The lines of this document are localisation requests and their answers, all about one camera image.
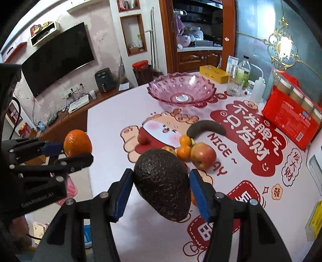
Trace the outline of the red apple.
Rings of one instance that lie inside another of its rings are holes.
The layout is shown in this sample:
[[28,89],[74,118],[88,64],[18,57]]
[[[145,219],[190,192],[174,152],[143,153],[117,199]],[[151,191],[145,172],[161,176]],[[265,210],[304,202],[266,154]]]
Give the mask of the red apple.
[[192,147],[190,160],[200,170],[206,171],[213,166],[217,158],[215,150],[203,143],[197,143]]

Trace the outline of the white blue carton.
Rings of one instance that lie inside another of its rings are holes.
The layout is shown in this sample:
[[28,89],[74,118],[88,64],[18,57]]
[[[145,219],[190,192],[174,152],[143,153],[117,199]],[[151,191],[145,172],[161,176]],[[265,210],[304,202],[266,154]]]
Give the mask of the white blue carton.
[[231,73],[232,67],[238,65],[238,58],[234,56],[228,56],[227,65],[226,65],[226,72]]

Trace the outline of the white squeeze bottle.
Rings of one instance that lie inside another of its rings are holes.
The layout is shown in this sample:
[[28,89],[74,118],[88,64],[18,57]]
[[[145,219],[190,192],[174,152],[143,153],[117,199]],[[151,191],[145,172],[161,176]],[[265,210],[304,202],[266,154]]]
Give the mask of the white squeeze bottle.
[[260,103],[262,99],[262,95],[264,94],[265,88],[266,88],[265,79],[262,77],[259,77],[255,81],[250,100],[253,101],[254,103]]

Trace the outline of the small tangerine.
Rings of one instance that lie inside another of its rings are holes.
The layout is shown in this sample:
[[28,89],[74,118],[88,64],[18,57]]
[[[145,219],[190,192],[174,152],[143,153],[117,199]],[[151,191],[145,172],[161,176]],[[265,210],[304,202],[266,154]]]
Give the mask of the small tangerine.
[[191,150],[192,148],[189,145],[182,145],[176,151],[177,157],[184,162],[188,162],[190,161]]
[[191,138],[187,135],[183,135],[179,138],[179,143],[181,146],[191,146]]

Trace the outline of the dark avocado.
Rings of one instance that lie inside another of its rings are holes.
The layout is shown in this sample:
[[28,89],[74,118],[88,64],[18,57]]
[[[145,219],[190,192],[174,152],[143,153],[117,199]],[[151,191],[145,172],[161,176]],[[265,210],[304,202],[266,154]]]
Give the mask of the dark avocado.
[[187,218],[191,205],[188,169],[173,153],[164,149],[144,152],[134,166],[134,184],[164,218],[175,222]]

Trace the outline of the clear plastic bottle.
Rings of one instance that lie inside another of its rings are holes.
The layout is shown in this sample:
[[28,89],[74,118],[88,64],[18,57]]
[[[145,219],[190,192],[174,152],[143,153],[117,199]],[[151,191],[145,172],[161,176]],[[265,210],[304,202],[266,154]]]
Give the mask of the clear plastic bottle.
[[236,78],[238,82],[243,83],[243,89],[246,88],[251,73],[249,57],[244,55],[243,60],[238,64]]

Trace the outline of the white wall shelf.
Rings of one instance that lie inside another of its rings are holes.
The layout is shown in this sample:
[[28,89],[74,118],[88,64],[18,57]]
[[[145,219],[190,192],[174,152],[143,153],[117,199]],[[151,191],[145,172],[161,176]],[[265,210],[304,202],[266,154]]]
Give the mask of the white wall shelf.
[[31,38],[32,47],[38,47],[50,41],[60,33],[60,24],[56,21],[49,23]]

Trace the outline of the red snack package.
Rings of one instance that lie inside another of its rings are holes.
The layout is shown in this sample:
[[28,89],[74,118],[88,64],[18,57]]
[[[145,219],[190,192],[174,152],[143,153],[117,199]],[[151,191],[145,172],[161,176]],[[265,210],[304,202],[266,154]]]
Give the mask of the red snack package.
[[313,140],[321,125],[321,107],[301,90],[298,80],[278,69],[262,114],[301,150]]

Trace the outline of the red lid jar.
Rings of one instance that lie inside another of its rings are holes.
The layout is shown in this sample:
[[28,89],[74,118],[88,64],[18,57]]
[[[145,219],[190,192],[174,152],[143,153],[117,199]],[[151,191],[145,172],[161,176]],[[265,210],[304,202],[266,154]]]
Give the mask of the red lid jar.
[[139,86],[153,81],[153,70],[148,60],[142,60],[132,64],[132,69]]

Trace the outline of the dark green air fryer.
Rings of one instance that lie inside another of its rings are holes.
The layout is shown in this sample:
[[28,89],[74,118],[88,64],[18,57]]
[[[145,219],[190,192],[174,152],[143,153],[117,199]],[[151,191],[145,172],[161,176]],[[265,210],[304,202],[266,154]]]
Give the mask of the dark green air fryer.
[[116,81],[110,68],[102,69],[94,75],[100,93],[107,93],[116,87]]

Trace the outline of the black television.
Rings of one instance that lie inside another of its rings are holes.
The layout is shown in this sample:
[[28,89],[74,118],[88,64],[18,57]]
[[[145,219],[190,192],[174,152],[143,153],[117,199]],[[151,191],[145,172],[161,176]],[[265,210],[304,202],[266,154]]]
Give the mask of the black television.
[[85,24],[57,35],[30,55],[22,73],[34,97],[70,72],[94,60]]

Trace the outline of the small glass jar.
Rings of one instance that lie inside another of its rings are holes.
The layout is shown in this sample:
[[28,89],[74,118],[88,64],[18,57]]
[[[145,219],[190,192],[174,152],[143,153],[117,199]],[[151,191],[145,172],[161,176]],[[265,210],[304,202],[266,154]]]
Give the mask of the small glass jar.
[[247,86],[245,88],[245,94],[251,95],[253,92],[253,88],[254,88],[254,82],[252,80],[248,80]]

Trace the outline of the yellow tin box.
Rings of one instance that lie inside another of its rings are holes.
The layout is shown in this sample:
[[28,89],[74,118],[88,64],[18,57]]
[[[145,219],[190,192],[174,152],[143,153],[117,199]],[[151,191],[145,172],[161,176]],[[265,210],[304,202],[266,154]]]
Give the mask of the yellow tin box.
[[214,82],[224,84],[229,80],[229,74],[212,65],[204,65],[199,69],[201,75],[211,79]]

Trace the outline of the white appliance at edge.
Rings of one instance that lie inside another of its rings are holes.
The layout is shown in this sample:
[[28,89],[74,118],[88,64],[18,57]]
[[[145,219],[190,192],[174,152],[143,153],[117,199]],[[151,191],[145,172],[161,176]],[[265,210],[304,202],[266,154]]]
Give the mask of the white appliance at edge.
[[321,141],[311,144],[307,155],[307,167],[321,194]]

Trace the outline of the large orange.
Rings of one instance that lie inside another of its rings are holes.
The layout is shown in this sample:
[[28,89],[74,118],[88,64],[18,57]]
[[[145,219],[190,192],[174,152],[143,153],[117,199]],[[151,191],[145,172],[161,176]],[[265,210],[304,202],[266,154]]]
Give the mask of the large orange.
[[63,149],[67,157],[73,157],[83,153],[92,153],[92,144],[84,131],[75,129],[65,137]]

